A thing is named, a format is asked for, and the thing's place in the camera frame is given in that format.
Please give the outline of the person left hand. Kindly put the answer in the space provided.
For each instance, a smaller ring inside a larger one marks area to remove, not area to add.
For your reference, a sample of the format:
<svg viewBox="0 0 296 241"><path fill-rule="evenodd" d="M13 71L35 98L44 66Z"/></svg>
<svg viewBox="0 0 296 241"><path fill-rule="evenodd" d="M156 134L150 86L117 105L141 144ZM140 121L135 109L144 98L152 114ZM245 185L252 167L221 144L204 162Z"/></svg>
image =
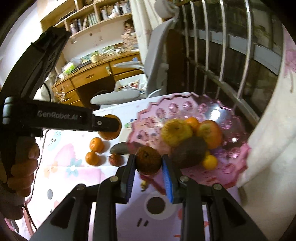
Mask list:
<svg viewBox="0 0 296 241"><path fill-rule="evenodd" d="M1 214L5 218L21 219L23 217L24 198L31 193L39 155L38 144L18 144L15 163L10 169L11 177L1 165Z"/></svg>

